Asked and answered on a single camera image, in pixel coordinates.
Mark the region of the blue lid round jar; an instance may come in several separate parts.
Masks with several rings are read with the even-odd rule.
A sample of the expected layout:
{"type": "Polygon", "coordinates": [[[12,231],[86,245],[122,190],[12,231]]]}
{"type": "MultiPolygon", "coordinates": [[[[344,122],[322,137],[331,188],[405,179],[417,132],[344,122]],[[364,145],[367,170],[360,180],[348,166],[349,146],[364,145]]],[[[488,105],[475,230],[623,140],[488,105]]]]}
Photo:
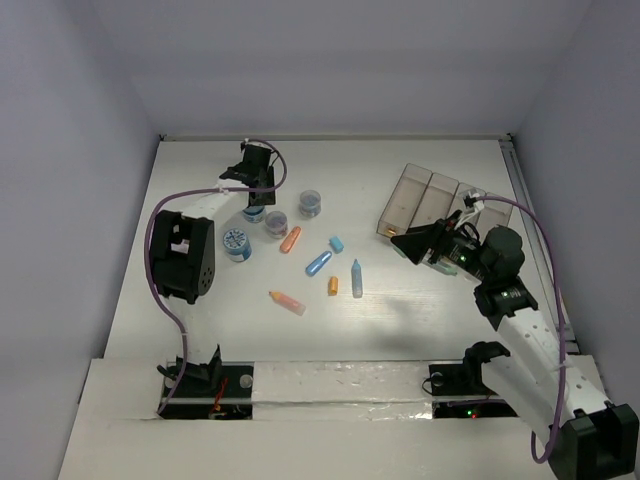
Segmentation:
{"type": "Polygon", "coordinates": [[[227,256],[234,262],[244,262],[252,254],[249,237],[242,229],[231,228],[227,230],[223,234],[222,244],[227,256]]]}
{"type": "Polygon", "coordinates": [[[266,208],[264,206],[251,206],[242,210],[243,218],[250,223],[260,223],[264,220],[266,208]]]}

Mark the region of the clear jar of clips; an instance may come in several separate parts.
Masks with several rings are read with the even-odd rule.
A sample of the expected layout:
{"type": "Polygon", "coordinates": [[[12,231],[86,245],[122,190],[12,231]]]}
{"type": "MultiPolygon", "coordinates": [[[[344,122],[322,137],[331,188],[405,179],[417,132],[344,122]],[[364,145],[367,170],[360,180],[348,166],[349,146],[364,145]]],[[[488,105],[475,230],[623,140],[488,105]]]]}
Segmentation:
{"type": "Polygon", "coordinates": [[[271,211],[265,217],[265,227],[268,234],[275,239],[282,239],[288,235],[288,218],[284,212],[271,211]]]}
{"type": "Polygon", "coordinates": [[[307,218],[313,218],[321,212],[321,195],[316,190],[305,190],[299,196],[299,211],[307,218]]]}

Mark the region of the orange marker cap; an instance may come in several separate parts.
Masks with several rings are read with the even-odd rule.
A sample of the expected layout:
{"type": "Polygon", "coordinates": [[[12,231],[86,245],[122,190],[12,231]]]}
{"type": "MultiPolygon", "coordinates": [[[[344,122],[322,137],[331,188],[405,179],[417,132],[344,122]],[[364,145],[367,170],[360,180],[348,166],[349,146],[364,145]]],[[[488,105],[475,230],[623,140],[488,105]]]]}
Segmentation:
{"type": "Polygon", "coordinates": [[[288,254],[295,244],[297,243],[301,234],[301,228],[299,226],[295,226],[291,229],[288,235],[282,241],[279,250],[283,254],[288,254]]]}

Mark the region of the blue marker cap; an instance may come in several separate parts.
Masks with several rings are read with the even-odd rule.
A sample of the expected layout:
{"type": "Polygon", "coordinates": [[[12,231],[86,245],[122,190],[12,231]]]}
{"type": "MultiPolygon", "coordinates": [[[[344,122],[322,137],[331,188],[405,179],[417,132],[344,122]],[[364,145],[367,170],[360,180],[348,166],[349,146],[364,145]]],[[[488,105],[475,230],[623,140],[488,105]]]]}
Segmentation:
{"type": "Polygon", "coordinates": [[[306,266],[305,274],[309,277],[315,276],[327,264],[332,256],[333,253],[331,251],[324,251],[306,266]]]}

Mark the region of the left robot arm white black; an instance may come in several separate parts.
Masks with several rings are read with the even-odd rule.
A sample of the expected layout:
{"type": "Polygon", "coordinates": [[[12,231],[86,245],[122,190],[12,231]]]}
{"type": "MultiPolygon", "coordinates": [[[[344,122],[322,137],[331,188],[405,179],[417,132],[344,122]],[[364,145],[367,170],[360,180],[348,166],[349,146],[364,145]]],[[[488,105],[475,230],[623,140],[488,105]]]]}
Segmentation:
{"type": "Polygon", "coordinates": [[[144,234],[144,270],[152,298],[180,332],[182,355],[176,359],[175,373],[160,366],[158,371],[173,385],[163,403],[168,404],[186,379],[201,395],[215,392],[221,383],[221,370],[206,360],[193,363],[188,371],[187,326],[163,302],[175,297],[189,305],[210,289],[215,275],[215,222],[207,217],[189,217],[164,206],[191,196],[211,196],[218,208],[233,195],[246,193],[248,205],[275,203],[275,192],[284,184],[288,167],[282,153],[272,143],[256,138],[241,142],[241,161],[230,166],[211,188],[187,190],[161,199],[150,214],[144,234]]]}

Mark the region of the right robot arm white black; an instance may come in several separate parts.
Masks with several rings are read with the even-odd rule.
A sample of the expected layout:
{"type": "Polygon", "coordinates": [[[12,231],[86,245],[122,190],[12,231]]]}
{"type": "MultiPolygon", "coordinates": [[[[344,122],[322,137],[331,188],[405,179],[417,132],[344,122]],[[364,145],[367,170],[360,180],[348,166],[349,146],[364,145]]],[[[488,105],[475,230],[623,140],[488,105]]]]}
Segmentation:
{"type": "Polygon", "coordinates": [[[497,226],[482,241],[456,227],[456,215],[410,228],[391,242],[412,263],[440,259],[478,280],[475,303],[500,339],[468,348],[459,380],[489,390],[531,429],[534,460],[558,479],[613,479],[635,469],[639,418],[614,404],[575,365],[559,334],[549,329],[520,279],[522,239],[497,226]]]}

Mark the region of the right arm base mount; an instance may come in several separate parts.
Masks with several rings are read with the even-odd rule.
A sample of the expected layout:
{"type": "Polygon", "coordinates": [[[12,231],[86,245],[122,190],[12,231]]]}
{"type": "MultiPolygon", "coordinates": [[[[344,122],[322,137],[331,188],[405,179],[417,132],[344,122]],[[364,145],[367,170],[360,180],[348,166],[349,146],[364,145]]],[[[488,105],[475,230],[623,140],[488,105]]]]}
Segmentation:
{"type": "Polygon", "coordinates": [[[477,342],[461,360],[432,363],[421,388],[435,419],[515,418],[516,412],[482,381],[481,368],[510,352],[499,342],[477,342]]]}

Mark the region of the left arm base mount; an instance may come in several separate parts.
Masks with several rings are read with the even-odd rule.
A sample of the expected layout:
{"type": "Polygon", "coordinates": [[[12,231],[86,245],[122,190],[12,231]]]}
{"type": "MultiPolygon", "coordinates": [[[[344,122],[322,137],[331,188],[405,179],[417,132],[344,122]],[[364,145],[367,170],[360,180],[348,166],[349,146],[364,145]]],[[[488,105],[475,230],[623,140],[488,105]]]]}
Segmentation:
{"type": "Polygon", "coordinates": [[[224,362],[220,347],[208,363],[186,363],[177,357],[157,366],[163,376],[159,416],[169,420],[250,420],[253,416],[252,362],[224,362]]]}

